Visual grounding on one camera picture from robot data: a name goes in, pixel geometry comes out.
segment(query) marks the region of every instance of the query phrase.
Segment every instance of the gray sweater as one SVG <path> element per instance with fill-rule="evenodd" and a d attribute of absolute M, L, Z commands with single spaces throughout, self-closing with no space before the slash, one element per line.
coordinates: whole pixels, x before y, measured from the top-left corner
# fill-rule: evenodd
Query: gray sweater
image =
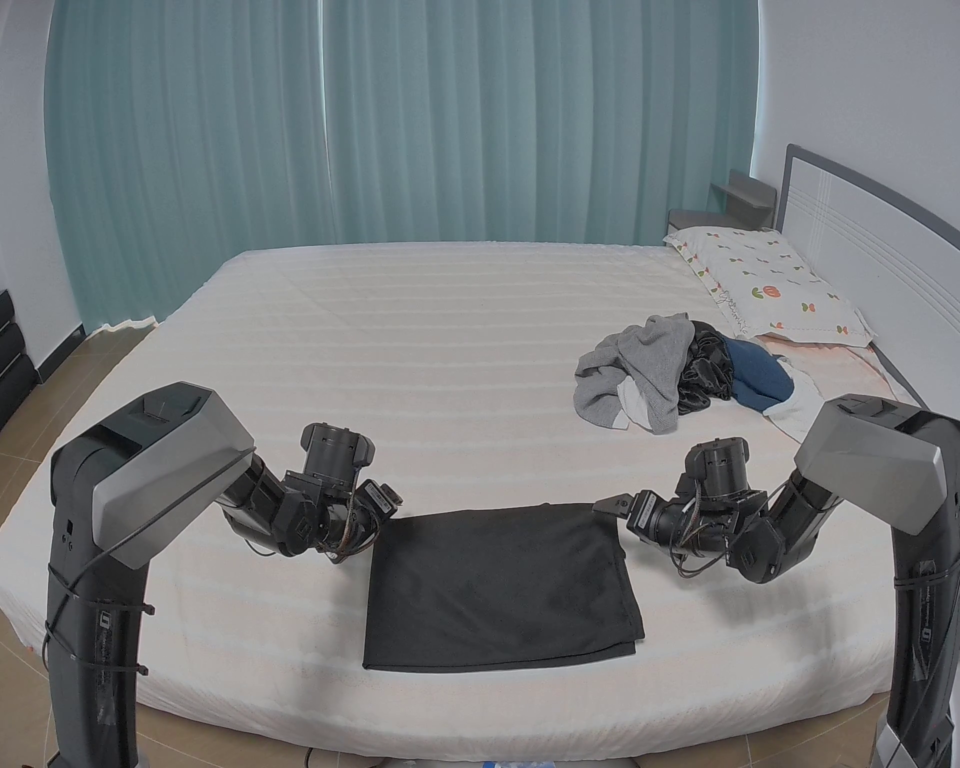
<path fill-rule="evenodd" d="M 693 333 L 693 323 L 682 312 L 668 318 L 651 315 L 644 327 L 630 325 L 611 334 L 580 358 L 573 407 L 590 423 L 613 427 L 621 411 L 617 385 L 632 376 L 647 402 L 653 433 L 676 429 L 677 382 Z"/>

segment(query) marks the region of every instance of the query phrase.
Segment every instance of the white wall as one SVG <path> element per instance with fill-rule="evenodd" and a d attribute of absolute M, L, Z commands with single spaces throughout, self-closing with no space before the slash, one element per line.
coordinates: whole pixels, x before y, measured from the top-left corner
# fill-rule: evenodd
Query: white wall
<path fill-rule="evenodd" d="M 786 145 L 960 227 L 960 0 L 760 0 L 753 175 Z"/>
<path fill-rule="evenodd" d="M 50 203 L 43 74 L 54 0 L 0 0 L 0 285 L 35 366 L 80 324 Z"/>

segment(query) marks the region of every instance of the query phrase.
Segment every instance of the bed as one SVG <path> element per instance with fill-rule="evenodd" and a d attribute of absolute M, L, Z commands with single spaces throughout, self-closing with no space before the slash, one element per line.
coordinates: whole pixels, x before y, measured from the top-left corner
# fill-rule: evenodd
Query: bed
<path fill-rule="evenodd" d="M 276 472 L 300 468 L 298 439 L 310 421 L 369 436 L 377 448 L 370 476 L 404 496 L 404 515 L 592 501 L 644 487 L 669 494 L 691 445 L 730 434 L 750 443 L 752 484 L 774 488 L 797 444 L 735 402 L 714 401 L 656 438 L 604 430 L 574 413 L 582 353 L 647 315 L 677 311 L 730 332 L 667 248 L 247 252 L 114 369 L 58 444 L 144 391 L 186 380 L 217 390 Z M 791 353 L 826 397 L 891 394 L 869 354 Z M 0 609 L 35 648 L 48 477 L 49 456 L 0 528 Z M 628 537 L 646 630 L 635 655 L 402 674 L 361 667 L 369 554 L 339 566 L 312 555 L 257 558 L 211 508 L 152 564 L 147 599 L 157 614 L 143 626 L 140 658 L 151 674 L 139 681 L 139 700 L 367 756 L 572 760 L 754 732 L 889 687 L 890 535 L 853 505 L 837 510 L 802 566 L 763 587 L 722 566 L 684 582 L 660 553 Z"/>

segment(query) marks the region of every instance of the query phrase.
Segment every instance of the floral pillow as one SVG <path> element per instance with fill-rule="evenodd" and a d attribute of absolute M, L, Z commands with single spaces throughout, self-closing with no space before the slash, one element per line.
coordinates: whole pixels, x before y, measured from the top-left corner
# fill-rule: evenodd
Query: floral pillow
<path fill-rule="evenodd" d="M 691 227 L 667 235 L 742 335 L 866 347 L 856 308 L 814 274 L 778 232 Z"/>

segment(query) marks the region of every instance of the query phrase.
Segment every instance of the white headboard panel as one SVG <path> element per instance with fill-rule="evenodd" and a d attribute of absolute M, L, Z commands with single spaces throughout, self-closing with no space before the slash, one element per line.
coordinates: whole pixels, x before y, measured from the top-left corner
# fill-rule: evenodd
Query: white headboard panel
<path fill-rule="evenodd" d="M 960 231 L 795 144 L 777 229 L 863 313 L 877 352 L 914 395 L 960 418 Z"/>

